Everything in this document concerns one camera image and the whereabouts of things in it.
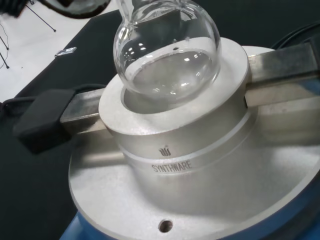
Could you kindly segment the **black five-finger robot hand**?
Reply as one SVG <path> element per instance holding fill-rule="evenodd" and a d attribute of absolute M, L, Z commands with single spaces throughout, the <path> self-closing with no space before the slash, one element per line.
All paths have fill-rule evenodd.
<path fill-rule="evenodd" d="M 40 0 L 49 9 L 72 19 L 89 19 L 102 13 L 110 0 Z"/>

